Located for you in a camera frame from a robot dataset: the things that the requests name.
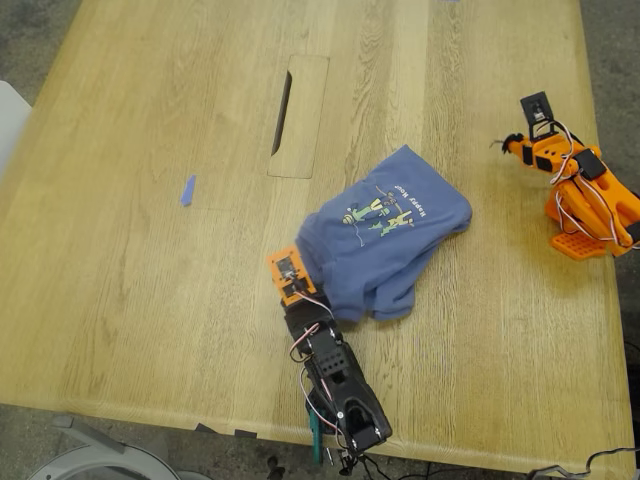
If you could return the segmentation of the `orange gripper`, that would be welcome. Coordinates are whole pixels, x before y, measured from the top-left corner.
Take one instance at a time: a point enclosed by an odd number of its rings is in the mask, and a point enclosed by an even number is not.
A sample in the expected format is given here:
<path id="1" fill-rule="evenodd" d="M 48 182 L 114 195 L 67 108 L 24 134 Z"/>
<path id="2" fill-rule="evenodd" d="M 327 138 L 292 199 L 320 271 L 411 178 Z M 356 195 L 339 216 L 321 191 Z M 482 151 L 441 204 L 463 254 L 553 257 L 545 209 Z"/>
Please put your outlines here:
<path id="1" fill-rule="evenodd" d="M 503 141 L 503 149 L 517 156 L 524 165 L 530 164 L 530 140 L 522 133 L 512 133 Z M 575 174 L 579 170 L 576 157 L 590 150 L 600 157 L 600 148 L 596 145 L 584 145 L 575 138 L 569 143 L 564 137 L 549 137 L 535 142 L 531 146 L 532 166 L 538 170 L 557 174 L 561 167 L 563 175 Z"/>

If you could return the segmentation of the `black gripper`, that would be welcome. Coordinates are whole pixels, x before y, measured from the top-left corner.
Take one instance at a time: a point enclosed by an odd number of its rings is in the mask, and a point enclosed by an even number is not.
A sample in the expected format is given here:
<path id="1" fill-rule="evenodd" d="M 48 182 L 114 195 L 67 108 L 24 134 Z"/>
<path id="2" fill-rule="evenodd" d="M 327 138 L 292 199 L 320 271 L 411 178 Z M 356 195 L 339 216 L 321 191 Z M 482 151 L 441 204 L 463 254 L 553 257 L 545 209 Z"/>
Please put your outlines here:
<path id="1" fill-rule="evenodd" d="M 306 345 L 313 335 L 340 344 L 340 331 L 330 309 L 322 302 L 294 302 L 283 306 L 284 320 L 294 345 Z"/>

